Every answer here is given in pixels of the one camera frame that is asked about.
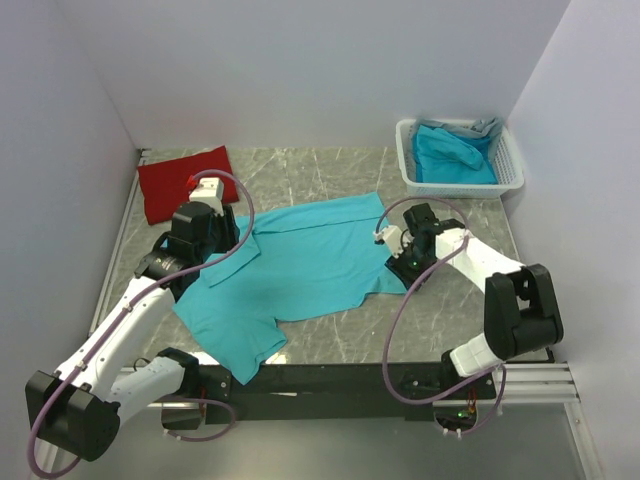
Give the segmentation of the light blue t-shirt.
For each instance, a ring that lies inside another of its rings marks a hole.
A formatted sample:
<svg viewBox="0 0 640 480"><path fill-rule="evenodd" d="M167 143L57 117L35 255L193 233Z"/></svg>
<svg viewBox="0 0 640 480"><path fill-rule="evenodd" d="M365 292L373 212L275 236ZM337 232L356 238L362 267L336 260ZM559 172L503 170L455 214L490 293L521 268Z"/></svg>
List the light blue t-shirt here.
<svg viewBox="0 0 640 480"><path fill-rule="evenodd" d="M377 193L295 205L241 217L249 237L177 301L174 312L202 349L247 384L286 342L278 325L358 308L370 294L403 294L373 232Z"/></svg>

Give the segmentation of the aluminium frame rail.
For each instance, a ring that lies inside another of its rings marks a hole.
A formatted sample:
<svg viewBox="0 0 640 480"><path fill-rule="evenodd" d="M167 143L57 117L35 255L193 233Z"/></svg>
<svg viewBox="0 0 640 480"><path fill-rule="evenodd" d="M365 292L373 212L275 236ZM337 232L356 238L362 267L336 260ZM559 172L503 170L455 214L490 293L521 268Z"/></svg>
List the aluminium frame rail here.
<svg viewBox="0 0 640 480"><path fill-rule="evenodd" d="M157 358L136 371L122 372L115 368L104 373L90 367L74 387L102 401L116 402L122 408L142 408L156 400L197 402L205 398L201 388L200 366L183 367L177 361ZM489 374L496 388L496 398L511 403L568 403L577 399L577 389L567 366L562 364L507 364ZM400 395L392 386L388 367L382 367L382 376L389 393L407 405L463 404L462 401L444 400L452 393L470 385L476 378L461 379L452 387L434 396L412 400Z"/></svg>

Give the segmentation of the grey t-shirt in basket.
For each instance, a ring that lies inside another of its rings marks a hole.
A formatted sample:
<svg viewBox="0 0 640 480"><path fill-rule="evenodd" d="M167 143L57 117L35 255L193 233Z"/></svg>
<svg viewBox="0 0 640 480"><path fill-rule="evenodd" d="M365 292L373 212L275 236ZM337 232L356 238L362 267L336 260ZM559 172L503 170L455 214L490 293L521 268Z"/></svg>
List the grey t-shirt in basket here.
<svg viewBox="0 0 640 480"><path fill-rule="evenodd" d="M453 135L470 139L498 138L503 130L503 121L499 117L479 119L475 121L442 121L435 119L419 119L417 125L432 129L440 128Z"/></svg>

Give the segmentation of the blue t-shirt in basket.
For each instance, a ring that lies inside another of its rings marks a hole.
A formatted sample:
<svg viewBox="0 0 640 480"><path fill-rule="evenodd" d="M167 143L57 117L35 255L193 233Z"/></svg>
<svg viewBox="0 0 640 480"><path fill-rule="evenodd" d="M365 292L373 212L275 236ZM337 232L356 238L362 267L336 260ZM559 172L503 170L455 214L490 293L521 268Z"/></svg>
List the blue t-shirt in basket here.
<svg viewBox="0 0 640 480"><path fill-rule="evenodd" d="M491 137L471 138L441 127L420 125L412 137L416 181L496 185L489 158Z"/></svg>

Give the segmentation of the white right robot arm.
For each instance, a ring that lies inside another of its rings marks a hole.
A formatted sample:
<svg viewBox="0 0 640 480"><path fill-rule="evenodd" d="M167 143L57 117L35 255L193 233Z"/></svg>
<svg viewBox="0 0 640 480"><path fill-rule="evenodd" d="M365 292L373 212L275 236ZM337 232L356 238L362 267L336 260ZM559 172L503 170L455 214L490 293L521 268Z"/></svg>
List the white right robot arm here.
<svg viewBox="0 0 640 480"><path fill-rule="evenodd" d="M473 388L474 375L563 339L546 267L525 265L499 253L476 238L465 220L441 220L428 203L410 207L403 218L404 229L377 224L373 237L388 248L385 266L409 292L448 264L484 295L483 332L443 357L450 366L438 377L444 395L460 399Z"/></svg>

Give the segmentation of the folded red t-shirt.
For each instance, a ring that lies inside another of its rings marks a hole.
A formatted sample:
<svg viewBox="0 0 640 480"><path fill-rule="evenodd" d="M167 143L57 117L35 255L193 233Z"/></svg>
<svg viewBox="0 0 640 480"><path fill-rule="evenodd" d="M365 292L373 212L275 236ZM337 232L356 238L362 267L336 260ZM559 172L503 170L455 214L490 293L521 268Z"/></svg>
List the folded red t-shirt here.
<svg viewBox="0 0 640 480"><path fill-rule="evenodd" d="M138 168L144 213L149 225L170 221L173 213L189 199L195 186L192 177L203 170L216 169L232 174L225 146L183 158L166 160Z"/></svg>

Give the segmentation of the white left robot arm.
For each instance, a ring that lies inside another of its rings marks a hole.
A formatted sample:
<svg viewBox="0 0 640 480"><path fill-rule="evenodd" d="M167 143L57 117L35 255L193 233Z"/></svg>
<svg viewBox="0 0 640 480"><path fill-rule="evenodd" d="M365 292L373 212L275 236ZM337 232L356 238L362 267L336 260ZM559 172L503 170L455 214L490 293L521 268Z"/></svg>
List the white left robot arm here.
<svg viewBox="0 0 640 480"><path fill-rule="evenodd" d="M171 227L134 270L125 293L85 343L53 373L35 372L25 387L29 440L43 440L94 461L127 420L166 396L179 402L201 391L198 360L176 348L122 378L125 361L193 284L211 255L237 250L229 205L182 204Z"/></svg>

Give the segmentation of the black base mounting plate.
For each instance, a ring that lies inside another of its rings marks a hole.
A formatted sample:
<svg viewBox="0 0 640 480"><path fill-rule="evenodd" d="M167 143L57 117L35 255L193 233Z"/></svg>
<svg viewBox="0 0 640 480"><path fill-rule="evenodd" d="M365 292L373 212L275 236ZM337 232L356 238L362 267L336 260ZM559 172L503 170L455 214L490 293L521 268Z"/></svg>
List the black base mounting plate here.
<svg viewBox="0 0 640 480"><path fill-rule="evenodd" d="M439 362L388 365L392 386L412 400L444 392L461 381L453 367ZM260 367L246 385L222 366L200 366L205 398L229 404L240 421L393 418L433 420L435 405L412 406L387 390L379 363L272 364ZM489 374L444 400L493 400Z"/></svg>

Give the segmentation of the white plastic laundry basket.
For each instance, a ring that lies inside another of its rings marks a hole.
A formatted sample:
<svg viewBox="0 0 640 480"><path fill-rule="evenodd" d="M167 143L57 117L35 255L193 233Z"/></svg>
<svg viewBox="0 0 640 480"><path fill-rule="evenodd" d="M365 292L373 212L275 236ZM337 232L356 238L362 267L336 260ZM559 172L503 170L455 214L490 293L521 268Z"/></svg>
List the white plastic laundry basket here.
<svg viewBox="0 0 640 480"><path fill-rule="evenodd" d="M416 120L409 118L397 122L395 141L398 167L401 178L409 195L430 195L440 198L495 199L524 185L522 157L510 132L503 127L496 153L491 161L497 183L478 184L442 184L420 183L416 181L416 165L413 158L411 137L414 134Z"/></svg>

